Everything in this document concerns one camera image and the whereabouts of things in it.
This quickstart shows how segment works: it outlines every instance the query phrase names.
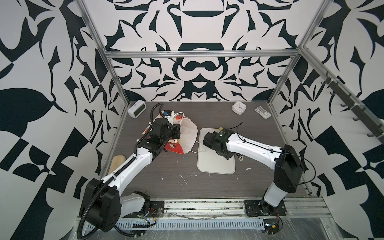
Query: mounting plate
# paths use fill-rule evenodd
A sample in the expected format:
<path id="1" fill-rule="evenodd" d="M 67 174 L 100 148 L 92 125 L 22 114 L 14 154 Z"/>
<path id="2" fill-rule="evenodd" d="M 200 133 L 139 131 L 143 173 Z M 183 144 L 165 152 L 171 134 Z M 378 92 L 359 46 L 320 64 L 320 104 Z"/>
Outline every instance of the mounting plate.
<path id="1" fill-rule="evenodd" d="M 245 200 L 245 213 L 248 217 L 263 217 L 265 216 L 261 212 L 261 206 L 259 205 L 260 200 Z M 284 201 L 281 201 L 280 204 L 276 207 L 276 210 L 270 216 L 276 216 L 276 213 L 279 213 L 279 216 L 285 216 L 285 204 Z"/>
<path id="2" fill-rule="evenodd" d="M 154 217 L 157 217 L 160 212 L 164 211 L 164 201 L 150 201 L 149 208 L 153 208 L 156 210 Z M 151 213 L 152 211 L 150 211 L 147 217 L 152 217 Z M 137 213 L 134 212 L 124 216 L 123 218 L 135 218 L 135 217 L 137 217 Z"/>

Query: red and white plastic bag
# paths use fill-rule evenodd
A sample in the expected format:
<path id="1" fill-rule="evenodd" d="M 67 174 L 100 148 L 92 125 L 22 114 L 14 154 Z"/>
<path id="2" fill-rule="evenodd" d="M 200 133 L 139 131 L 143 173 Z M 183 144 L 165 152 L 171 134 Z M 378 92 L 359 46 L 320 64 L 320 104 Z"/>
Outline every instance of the red and white plastic bag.
<path id="1" fill-rule="evenodd" d="M 165 145 L 165 149 L 171 152 L 176 152 L 180 154 L 188 153 L 197 137 L 197 126 L 189 119 L 187 116 L 176 114 L 173 118 L 173 124 L 180 124 L 180 139 L 171 139 Z"/>

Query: yellow sponge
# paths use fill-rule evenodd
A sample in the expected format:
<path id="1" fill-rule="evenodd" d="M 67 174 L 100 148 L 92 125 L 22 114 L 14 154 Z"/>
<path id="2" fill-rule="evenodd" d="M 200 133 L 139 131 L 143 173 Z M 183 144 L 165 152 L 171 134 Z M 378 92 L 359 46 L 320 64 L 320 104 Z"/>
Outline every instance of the yellow sponge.
<path id="1" fill-rule="evenodd" d="M 109 167 L 109 174 L 115 171 L 121 164 L 125 162 L 125 157 L 123 155 L 117 155 L 112 158 L 111 166 Z"/>

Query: damask wallpaper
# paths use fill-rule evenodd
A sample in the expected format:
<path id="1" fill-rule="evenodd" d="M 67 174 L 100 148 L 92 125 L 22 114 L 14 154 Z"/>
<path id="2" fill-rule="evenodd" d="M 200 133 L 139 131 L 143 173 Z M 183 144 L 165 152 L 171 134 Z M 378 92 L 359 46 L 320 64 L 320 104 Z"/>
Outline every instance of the damask wallpaper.
<path id="1" fill-rule="evenodd" d="M 309 50 L 383 119 L 380 0 L 335 0 Z M 327 203 L 346 238 L 384 237 L 384 146 L 300 58 L 273 103 L 288 143 L 307 161 L 314 195 Z"/>
<path id="2" fill-rule="evenodd" d="M 384 119 L 384 6 L 380 0 L 335 0 L 309 50 Z"/>
<path id="3" fill-rule="evenodd" d="M 0 2 L 1 239 L 60 239 L 124 102 L 72 0 Z"/>
<path id="4" fill-rule="evenodd" d="M 107 51 L 296 49 L 318 0 L 85 0 Z M 289 57 L 114 59 L 132 101 L 268 100 Z"/>
<path id="5" fill-rule="evenodd" d="M 292 49 L 318 0 L 86 0 L 109 51 Z"/>
<path id="6" fill-rule="evenodd" d="M 136 58 L 112 64 L 130 100 L 268 100 L 289 57 Z"/>

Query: wood grain surface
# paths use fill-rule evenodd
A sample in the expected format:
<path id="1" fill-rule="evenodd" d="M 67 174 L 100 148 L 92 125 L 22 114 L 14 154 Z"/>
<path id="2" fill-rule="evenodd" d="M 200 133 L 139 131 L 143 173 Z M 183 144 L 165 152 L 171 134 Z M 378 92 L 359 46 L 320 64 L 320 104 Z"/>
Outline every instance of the wood grain surface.
<path id="1" fill-rule="evenodd" d="M 136 119 L 127 116 L 115 155 L 129 157 L 133 153 L 136 139 L 150 121 L 149 114 L 156 103 L 147 102 L 147 109 Z M 252 140 L 273 146 L 284 146 L 282 137 L 272 117 L 263 119 L 255 108 L 262 106 L 269 111 L 266 102 L 246 102 L 247 109 L 242 115 L 235 114 L 230 102 L 165 102 L 163 110 L 184 112 L 200 130 L 204 127 L 234 127 L 244 122 L 238 129 L 239 134 Z M 192 150 L 197 152 L 198 143 Z M 151 198 L 251 198 L 262 197 L 273 181 L 273 170 L 264 164 L 244 157 L 239 161 L 235 157 L 236 171 L 232 175 L 208 174 L 197 169 L 197 154 L 189 152 L 181 155 L 174 152 L 162 152 L 151 164 L 146 166 L 128 185 L 123 195 L 141 191 Z M 302 186 L 295 194 L 288 196 L 307 196 Z"/>

